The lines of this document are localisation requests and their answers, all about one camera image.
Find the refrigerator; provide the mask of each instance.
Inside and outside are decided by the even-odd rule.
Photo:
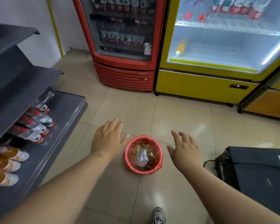
[[[280,65],[280,0],[171,0],[159,93],[239,103]]]
[[[100,81],[152,91],[166,0],[73,0]]]
[[[240,102],[238,112],[253,112],[280,118],[280,72],[256,93]]]

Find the red refrigerator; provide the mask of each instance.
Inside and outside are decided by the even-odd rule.
[[[100,81],[152,91],[166,0],[73,0]]]

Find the white wire shelf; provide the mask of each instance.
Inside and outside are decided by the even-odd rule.
[[[168,62],[249,73],[257,72],[257,67],[250,63],[249,57],[243,54],[241,49],[214,45],[188,43],[183,55],[176,56],[175,51],[170,50]]]
[[[230,19],[220,17],[208,17],[205,22],[177,20],[176,26],[200,27],[225,31],[235,31],[259,35],[280,36],[280,31],[273,30],[267,23],[249,19]]]

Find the black machine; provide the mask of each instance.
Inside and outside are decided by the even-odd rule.
[[[228,147],[215,161],[221,180],[280,215],[280,149]]]

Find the yellow pipe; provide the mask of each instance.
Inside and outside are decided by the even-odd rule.
[[[60,38],[59,38],[57,26],[56,26],[54,14],[53,14],[52,0],[46,0],[46,2],[47,2],[47,6],[48,6],[48,10],[49,10],[50,16],[51,16],[52,24],[53,24],[53,27],[54,27],[54,31],[55,31],[55,35],[56,35],[56,39],[57,39],[57,43],[58,43],[58,48],[59,48],[60,56],[61,56],[61,58],[63,58],[64,55],[63,55],[63,51],[62,51],[62,47],[61,47],[61,42],[60,42]]]

